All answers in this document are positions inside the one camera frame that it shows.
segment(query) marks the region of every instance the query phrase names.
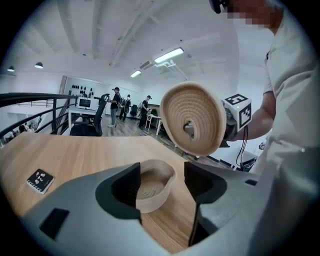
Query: office chair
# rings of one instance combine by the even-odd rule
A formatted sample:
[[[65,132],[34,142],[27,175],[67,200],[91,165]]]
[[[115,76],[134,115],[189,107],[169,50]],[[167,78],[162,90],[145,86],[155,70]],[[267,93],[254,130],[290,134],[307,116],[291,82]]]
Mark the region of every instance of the office chair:
[[[93,122],[90,120],[74,122],[74,126],[71,128],[70,136],[90,136],[90,137],[101,137],[101,119],[104,109],[109,99],[109,93],[101,96],[99,107],[94,115]],[[87,115],[80,115],[82,118],[88,118]]]
[[[135,117],[137,115],[137,111],[138,111],[138,106],[135,104],[132,105],[130,115],[132,115],[132,117]]]

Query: wooden floor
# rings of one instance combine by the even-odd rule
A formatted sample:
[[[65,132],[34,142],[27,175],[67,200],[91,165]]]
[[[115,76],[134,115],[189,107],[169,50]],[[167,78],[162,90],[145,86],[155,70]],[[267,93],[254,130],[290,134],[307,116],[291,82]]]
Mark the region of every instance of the wooden floor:
[[[159,141],[161,144],[165,145],[170,150],[177,153],[179,156],[183,157],[184,159],[188,161],[196,161],[195,156],[186,154],[181,149],[175,147],[175,144],[167,137],[163,136],[163,133],[159,133],[158,136],[156,136],[156,129],[154,127],[150,127],[150,130],[144,129],[141,130],[138,127],[139,120],[138,119],[131,119],[127,118],[125,121],[120,120],[118,117],[116,118],[116,128],[110,128],[108,127],[109,124],[111,124],[111,117],[108,115],[104,115],[102,117],[101,126],[102,126],[102,136],[103,137],[119,137],[119,136],[151,136],[155,138],[157,141]],[[220,168],[227,168],[225,165],[221,165],[213,160],[211,160],[208,157],[201,156],[197,163],[205,164],[209,166],[215,166]]]

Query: white ceiling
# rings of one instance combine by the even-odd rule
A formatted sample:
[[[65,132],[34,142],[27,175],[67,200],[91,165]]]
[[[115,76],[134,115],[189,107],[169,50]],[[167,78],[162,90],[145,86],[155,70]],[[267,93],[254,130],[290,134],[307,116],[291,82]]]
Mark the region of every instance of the white ceiling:
[[[46,60],[44,68],[54,71],[64,58],[76,66],[81,57],[142,84],[192,80],[217,66],[235,84],[239,70],[263,67],[272,39],[266,29],[215,14],[208,0],[47,0],[16,36],[1,72],[7,65],[30,71],[27,60]],[[173,59],[176,67],[153,66],[130,78],[141,64],[178,47],[185,53]]]

